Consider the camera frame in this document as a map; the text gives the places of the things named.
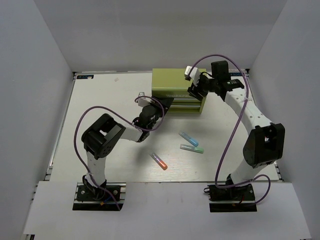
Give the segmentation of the blue highlighter pen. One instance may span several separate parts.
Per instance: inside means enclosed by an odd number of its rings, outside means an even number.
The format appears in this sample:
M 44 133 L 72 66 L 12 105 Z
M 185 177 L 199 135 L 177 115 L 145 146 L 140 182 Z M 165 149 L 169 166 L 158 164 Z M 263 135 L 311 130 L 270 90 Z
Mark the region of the blue highlighter pen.
M 193 146 L 197 147 L 199 145 L 199 142 L 193 137 L 191 137 L 190 135 L 188 135 L 187 133 L 180 131 L 178 134 Z

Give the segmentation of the green highlighter pen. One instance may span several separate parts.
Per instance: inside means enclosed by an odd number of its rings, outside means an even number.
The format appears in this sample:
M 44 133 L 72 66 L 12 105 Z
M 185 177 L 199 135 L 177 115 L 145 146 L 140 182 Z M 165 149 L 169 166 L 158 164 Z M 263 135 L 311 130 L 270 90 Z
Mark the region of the green highlighter pen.
M 203 154 L 204 153 L 204 149 L 202 147 L 199 147 L 199 146 L 181 144 L 180 145 L 180 149 L 181 150 L 185 150 L 185 151 L 194 152 L 194 153 L 199 153 L 199 154 Z

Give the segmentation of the orange highlighter pen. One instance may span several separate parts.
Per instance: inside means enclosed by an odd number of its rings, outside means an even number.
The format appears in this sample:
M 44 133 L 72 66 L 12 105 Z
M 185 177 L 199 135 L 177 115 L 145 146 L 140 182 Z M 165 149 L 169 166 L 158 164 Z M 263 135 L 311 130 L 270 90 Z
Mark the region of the orange highlighter pen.
M 167 164 L 156 153 L 152 152 L 149 155 L 164 171 L 167 170 Z

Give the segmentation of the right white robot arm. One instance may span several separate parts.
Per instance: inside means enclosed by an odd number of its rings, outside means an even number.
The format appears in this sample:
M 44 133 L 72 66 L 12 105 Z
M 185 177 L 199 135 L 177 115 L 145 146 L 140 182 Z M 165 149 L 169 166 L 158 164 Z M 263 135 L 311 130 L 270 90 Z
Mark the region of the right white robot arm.
M 187 66 L 185 79 L 191 81 L 190 96 L 202 100 L 208 93 L 215 93 L 232 108 L 238 116 L 237 124 L 243 124 L 248 137 L 243 146 L 243 160 L 226 181 L 226 195 L 236 200 L 244 193 L 244 185 L 249 184 L 266 166 L 283 156 L 285 127 L 273 123 L 256 106 L 249 96 L 249 86 L 245 80 L 232 79 L 228 62 L 211 63 L 211 74 L 205 76 L 197 67 Z

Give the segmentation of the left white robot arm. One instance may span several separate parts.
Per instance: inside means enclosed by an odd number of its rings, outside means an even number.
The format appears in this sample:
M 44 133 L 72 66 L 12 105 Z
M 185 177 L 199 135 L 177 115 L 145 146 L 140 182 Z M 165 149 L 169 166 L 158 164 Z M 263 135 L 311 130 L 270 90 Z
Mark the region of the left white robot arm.
M 160 127 L 161 124 L 158 122 L 164 120 L 174 98 L 139 95 L 134 101 L 142 107 L 142 110 L 139 116 L 132 121 L 126 120 L 109 108 L 107 109 L 127 125 L 118 123 L 112 116 L 104 113 L 81 136 L 87 155 L 87 163 L 85 164 L 87 174 L 83 177 L 83 183 L 87 186 L 90 185 L 88 193 L 96 200 L 105 196 L 106 158 L 116 143 L 120 139 L 137 143 L 143 142 L 150 135 L 150 132 Z

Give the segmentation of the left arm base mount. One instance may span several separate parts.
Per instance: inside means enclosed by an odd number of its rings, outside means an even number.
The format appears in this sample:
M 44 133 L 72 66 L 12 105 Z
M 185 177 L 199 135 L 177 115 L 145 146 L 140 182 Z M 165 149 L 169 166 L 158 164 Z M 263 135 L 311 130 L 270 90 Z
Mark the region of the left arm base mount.
M 109 193 L 99 190 L 94 195 L 83 183 L 78 182 L 75 190 L 73 211 L 119 211 L 122 209 L 126 196 L 125 183 L 107 183 L 105 188 L 113 195 L 119 208 Z

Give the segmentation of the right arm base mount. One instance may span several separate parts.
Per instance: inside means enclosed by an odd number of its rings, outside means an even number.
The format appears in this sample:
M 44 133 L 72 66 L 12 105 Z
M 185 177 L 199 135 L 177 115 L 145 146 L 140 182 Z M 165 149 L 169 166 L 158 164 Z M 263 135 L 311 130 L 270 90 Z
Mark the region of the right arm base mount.
M 256 198 L 251 184 L 233 188 L 217 188 L 208 185 L 203 189 L 208 194 L 211 213 L 256 212 Z

